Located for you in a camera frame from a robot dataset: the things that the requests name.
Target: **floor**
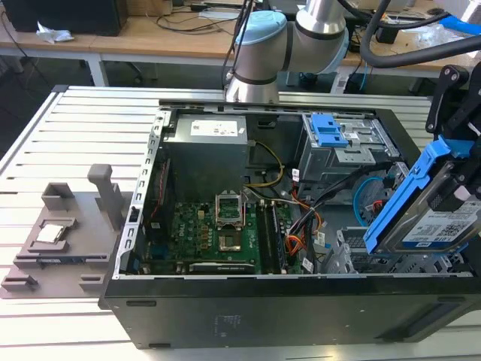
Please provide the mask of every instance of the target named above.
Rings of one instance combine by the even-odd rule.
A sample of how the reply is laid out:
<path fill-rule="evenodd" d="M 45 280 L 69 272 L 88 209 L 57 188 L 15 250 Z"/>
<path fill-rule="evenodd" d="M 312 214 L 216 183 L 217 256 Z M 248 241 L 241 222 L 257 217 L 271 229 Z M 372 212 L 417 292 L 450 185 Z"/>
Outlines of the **floor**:
<path fill-rule="evenodd" d="M 35 71 L 35 63 L 44 74 L 47 82 Z M 200 65 L 138 64 L 144 76 L 146 87 L 219 89 L 220 68 Z M 135 73 L 122 62 L 106 64 L 111 86 L 135 86 Z M 408 77 L 388 78 L 373 76 L 368 78 L 365 93 L 410 96 L 409 86 L 413 81 Z M 317 83 L 308 88 L 301 86 L 287 87 L 286 73 L 278 77 L 280 91 L 328 93 L 331 89 L 333 75 L 319 77 Z M 358 89 L 362 75 L 352 79 L 353 88 Z M 23 127 L 30 121 L 41 103 L 56 84 L 89 86 L 89 69 L 80 66 L 76 60 L 65 59 L 28 59 L 24 62 L 24 72 L 14 74 L 6 71 L 0 76 L 0 158 L 8 151 Z M 430 95 L 431 89 L 424 95 Z"/>

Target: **black computer case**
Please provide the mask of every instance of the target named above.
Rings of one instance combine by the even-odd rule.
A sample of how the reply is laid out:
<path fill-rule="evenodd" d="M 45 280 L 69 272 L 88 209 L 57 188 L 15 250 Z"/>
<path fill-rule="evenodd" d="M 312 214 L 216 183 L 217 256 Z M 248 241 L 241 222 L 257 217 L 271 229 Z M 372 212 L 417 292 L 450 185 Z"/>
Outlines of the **black computer case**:
<path fill-rule="evenodd" d="M 77 34 L 117 36 L 127 21 L 126 0 L 4 0 L 18 32 L 36 32 L 37 22 Z"/>

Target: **gray 3d printed holder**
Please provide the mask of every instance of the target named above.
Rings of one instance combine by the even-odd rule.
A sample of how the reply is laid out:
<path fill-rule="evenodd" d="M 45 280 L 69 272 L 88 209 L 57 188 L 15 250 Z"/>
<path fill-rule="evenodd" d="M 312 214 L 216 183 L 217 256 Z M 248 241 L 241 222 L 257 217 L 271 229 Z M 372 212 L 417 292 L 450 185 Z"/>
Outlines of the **gray 3d printed holder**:
<path fill-rule="evenodd" d="M 92 165 L 87 178 L 98 193 L 74 193 L 67 183 L 47 185 L 45 207 L 2 282 L 0 298 L 101 294 L 132 197 L 123 198 L 111 175 L 110 165 Z"/>

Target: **blue cable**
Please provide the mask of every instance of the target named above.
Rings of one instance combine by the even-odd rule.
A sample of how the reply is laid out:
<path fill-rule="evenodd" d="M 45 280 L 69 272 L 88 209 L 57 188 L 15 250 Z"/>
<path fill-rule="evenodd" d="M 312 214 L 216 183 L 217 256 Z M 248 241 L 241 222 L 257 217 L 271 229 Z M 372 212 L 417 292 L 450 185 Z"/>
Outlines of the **blue cable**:
<path fill-rule="evenodd" d="M 367 79 L 368 79 L 368 62 L 365 62 L 365 64 L 364 64 L 364 77 L 362 78 L 362 83 L 361 83 L 361 87 L 359 88 L 359 90 L 364 89 L 364 85 L 366 85 Z"/>
<path fill-rule="evenodd" d="M 367 227 L 368 224 L 361 218 L 361 215 L 359 213 L 359 206 L 358 206 L 358 198 L 359 195 L 361 194 L 362 190 L 368 185 L 368 183 L 372 181 L 382 181 L 383 179 L 381 177 L 371 177 L 366 179 L 362 184 L 359 186 L 358 190 L 354 193 L 354 197 L 352 198 L 352 207 L 354 208 L 354 215 L 355 218 L 358 220 L 359 224 L 363 227 Z"/>

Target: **slotted aluminum surface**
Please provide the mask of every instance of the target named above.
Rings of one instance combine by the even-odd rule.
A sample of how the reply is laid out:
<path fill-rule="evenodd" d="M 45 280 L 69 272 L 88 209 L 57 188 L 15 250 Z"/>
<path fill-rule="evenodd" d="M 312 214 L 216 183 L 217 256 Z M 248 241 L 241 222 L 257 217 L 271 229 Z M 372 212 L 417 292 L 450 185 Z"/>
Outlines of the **slotted aluminum surface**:
<path fill-rule="evenodd" d="M 120 189 L 133 191 L 158 99 L 221 98 L 215 90 L 71 86 L 52 93 L 0 162 L 0 279 L 40 213 L 48 182 L 95 190 L 86 172 L 94 162 L 106 162 Z M 430 103 L 424 98 L 303 93 L 280 98 L 292 104 L 390 108 L 420 148 L 430 140 L 424 131 Z M 0 300 L 0 335 L 0 359 L 481 359 L 480 312 L 418 344 L 139 351 L 112 313 L 98 309 L 96 299 Z"/>

